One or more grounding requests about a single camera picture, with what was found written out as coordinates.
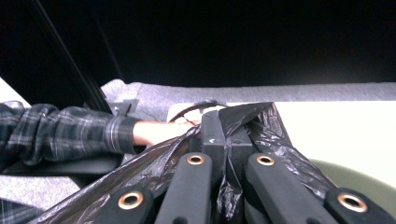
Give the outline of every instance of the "gray carpet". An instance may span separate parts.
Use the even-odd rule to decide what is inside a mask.
[[[107,101],[133,103],[129,116],[166,120],[169,107],[206,99],[222,102],[394,101],[396,83],[307,85],[249,88],[179,88],[113,80],[102,87]],[[47,209],[78,190],[65,178],[0,176],[0,197]]]

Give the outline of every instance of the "plastic sheet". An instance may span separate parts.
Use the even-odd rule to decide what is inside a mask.
[[[226,138],[245,125],[255,150],[276,154],[310,191],[323,201],[335,185],[304,155],[294,148],[273,103],[240,105],[220,110],[219,119]],[[150,189],[154,197],[165,193],[177,162],[191,151],[191,139],[200,139],[200,126],[186,134],[150,147],[102,177],[55,205],[32,223],[87,223],[94,221],[110,195],[126,186]],[[241,223],[243,221],[243,188],[233,170],[230,146],[226,146],[223,175],[217,189],[212,189],[212,222]]]

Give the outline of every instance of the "padded black bar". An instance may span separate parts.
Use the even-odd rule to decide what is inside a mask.
[[[244,201],[245,219],[248,224],[272,224],[266,213],[255,208],[247,200]]]
[[[206,154],[181,157],[155,223],[209,223],[211,175],[212,160]]]
[[[347,224],[396,224],[383,208],[352,189],[332,189],[326,194],[324,207],[339,221]]]
[[[224,170],[225,137],[219,120],[219,111],[213,110],[202,115],[202,151],[213,161],[212,185],[216,184]]]
[[[253,144],[248,137],[248,130],[242,126],[230,137],[231,162],[239,181],[242,181],[248,166],[248,158],[253,153]]]
[[[66,74],[69,75],[78,93],[85,100],[85,104],[90,109],[111,113],[101,89],[96,85],[90,74],[83,73],[78,67],[40,1],[24,0],[24,3],[29,7],[35,21],[48,38],[54,52],[62,62]]]
[[[247,182],[255,189],[273,223],[337,223],[276,155],[250,156]]]
[[[151,191],[125,187],[110,196],[93,223],[150,224],[154,218],[155,206]]]

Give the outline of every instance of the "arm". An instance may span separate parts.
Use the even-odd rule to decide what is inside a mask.
[[[66,161],[105,152],[134,153],[134,143],[157,144],[189,128],[79,107],[59,111],[53,105],[30,109],[0,105],[0,170],[2,163],[16,159],[34,165],[43,159]]]

